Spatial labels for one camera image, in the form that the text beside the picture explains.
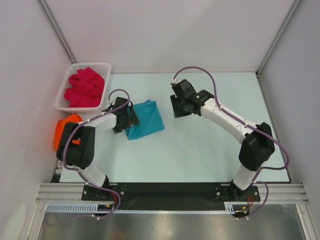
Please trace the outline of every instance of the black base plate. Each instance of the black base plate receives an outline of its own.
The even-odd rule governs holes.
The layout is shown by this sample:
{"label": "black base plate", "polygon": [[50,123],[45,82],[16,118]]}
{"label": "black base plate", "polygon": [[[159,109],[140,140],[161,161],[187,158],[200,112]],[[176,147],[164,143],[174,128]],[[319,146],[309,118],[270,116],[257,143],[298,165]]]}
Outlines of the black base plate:
{"label": "black base plate", "polygon": [[[121,196],[120,210],[132,211],[218,211],[224,202],[260,202],[258,187],[251,186],[240,199],[230,195],[228,183],[111,183],[109,189]],[[85,185],[83,201],[113,201],[113,196]]]}

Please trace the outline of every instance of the pink towel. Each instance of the pink towel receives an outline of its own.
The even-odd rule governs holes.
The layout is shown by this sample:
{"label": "pink towel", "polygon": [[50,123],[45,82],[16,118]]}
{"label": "pink towel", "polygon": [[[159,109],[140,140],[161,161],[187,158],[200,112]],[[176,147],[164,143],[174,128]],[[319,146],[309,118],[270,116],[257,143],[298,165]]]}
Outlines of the pink towel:
{"label": "pink towel", "polygon": [[100,104],[105,81],[90,67],[71,75],[69,83],[72,87],[65,90],[64,98],[70,102],[70,108],[92,108]]}

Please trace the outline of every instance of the white plastic basket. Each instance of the white plastic basket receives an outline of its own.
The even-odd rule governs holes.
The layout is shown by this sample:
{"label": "white plastic basket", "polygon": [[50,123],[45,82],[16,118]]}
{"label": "white plastic basket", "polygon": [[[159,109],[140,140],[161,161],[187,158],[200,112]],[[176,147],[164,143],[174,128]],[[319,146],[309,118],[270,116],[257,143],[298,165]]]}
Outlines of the white plastic basket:
{"label": "white plastic basket", "polygon": [[[104,79],[104,88],[102,92],[101,102],[96,107],[69,107],[70,102],[67,101],[64,97],[65,91],[68,88],[71,88],[71,84],[69,83],[69,77],[73,74],[77,73],[79,69],[92,68],[98,74],[101,75]],[[107,62],[82,62],[82,63],[74,63],[72,64],[67,73],[64,76],[62,85],[58,92],[58,95],[55,99],[54,106],[58,110],[63,110],[71,114],[95,114],[100,113],[104,108],[104,100],[106,96],[107,85],[109,81],[111,71],[111,64]]]}

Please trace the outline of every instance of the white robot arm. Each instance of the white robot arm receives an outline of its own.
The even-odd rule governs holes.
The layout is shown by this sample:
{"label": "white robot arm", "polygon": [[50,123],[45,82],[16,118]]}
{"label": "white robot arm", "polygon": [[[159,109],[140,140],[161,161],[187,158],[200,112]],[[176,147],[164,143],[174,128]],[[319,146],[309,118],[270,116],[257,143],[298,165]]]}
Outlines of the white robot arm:
{"label": "white robot arm", "polygon": [[171,86],[175,93],[170,98],[176,118],[197,114],[221,126],[241,144],[239,154],[241,165],[231,184],[240,192],[245,191],[251,186],[259,168],[275,151],[271,140],[248,128],[247,125],[256,126],[272,136],[270,126],[265,122],[257,125],[247,121],[221,103],[218,106],[211,93],[206,90],[197,93],[186,79],[173,79]]}
{"label": "white robot arm", "polygon": [[101,133],[108,129],[113,129],[113,132],[116,134],[126,128],[137,125],[139,120],[135,114],[132,103],[131,106],[129,106],[128,102],[126,98],[117,97],[116,100],[111,103],[110,107],[104,110],[104,112],[108,112],[109,110],[118,108],[118,110],[113,113],[96,116],[95,120],[87,120],[86,124],[84,124],[84,122],[68,122],[64,126],[56,152],[56,156],[60,160],[63,160],[65,146],[72,132],[76,127],[82,125],[73,135],[72,141],[67,146],[65,155],[67,169],[77,170],[81,177],[92,185],[97,187],[108,186],[109,179],[100,171],[97,165],[97,159],[94,157],[96,131]]}

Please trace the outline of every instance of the teal towel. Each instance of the teal towel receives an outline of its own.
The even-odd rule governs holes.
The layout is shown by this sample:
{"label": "teal towel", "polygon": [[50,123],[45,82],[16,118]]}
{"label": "teal towel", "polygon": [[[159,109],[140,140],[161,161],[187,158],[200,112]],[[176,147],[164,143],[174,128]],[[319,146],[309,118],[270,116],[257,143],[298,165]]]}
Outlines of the teal towel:
{"label": "teal towel", "polygon": [[126,128],[125,134],[129,140],[135,140],[165,129],[157,108],[156,101],[147,100],[133,105],[139,124]]}

